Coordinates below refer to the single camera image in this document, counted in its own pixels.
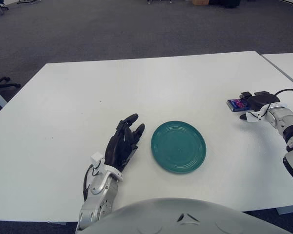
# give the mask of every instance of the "cardboard box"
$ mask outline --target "cardboard box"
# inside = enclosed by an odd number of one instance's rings
[[[208,5],[209,0],[192,0],[193,5]]]

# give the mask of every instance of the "chair leg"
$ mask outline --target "chair leg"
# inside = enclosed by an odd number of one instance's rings
[[[2,78],[0,79],[0,82],[2,82],[3,80],[5,80],[5,81],[9,81],[9,80],[10,80],[10,77],[2,77]]]
[[[20,84],[15,84],[15,83],[13,83],[13,84],[0,84],[0,88],[10,87],[10,86],[15,86],[17,88],[21,87]]]

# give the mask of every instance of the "robot finger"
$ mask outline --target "robot finger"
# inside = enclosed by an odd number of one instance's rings
[[[140,126],[132,133],[133,134],[133,138],[134,141],[133,143],[136,145],[140,139],[140,137],[142,136],[143,131],[145,130],[145,125],[144,123],[140,124]]]

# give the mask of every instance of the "white bracket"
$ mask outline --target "white bracket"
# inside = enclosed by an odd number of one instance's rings
[[[91,156],[91,162],[95,170],[100,174],[112,174],[117,180],[123,181],[123,174],[116,168],[105,165],[105,158],[99,152],[96,152],[94,155]]]
[[[262,108],[260,108],[259,111],[248,111],[248,112],[246,112],[247,121],[248,122],[259,122],[262,120],[266,120],[266,117],[263,115],[266,113],[268,107],[269,107],[269,109],[274,108],[274,107],[286,107],[286,104],[281,103],[281,102],[274,102],[274,103],[271,103],[270,106],[269,106],[269,104],[264,105]]]

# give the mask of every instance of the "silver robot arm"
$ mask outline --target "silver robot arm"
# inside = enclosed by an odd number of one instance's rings
[[[283,163],[293,177],[293,112],[280,102],[264,105],[258,112],[246,113],[248,122],[266,120],[278,130],[287,144]]]
[[[105,159],[100,153],[95,153],[91,159],[93,167],[87,174],[92,177],[92,182],[87,188],[87,198],[79,213],[76,233],[112,212],[118,182],[123,180],[120,171],[104,165]]]

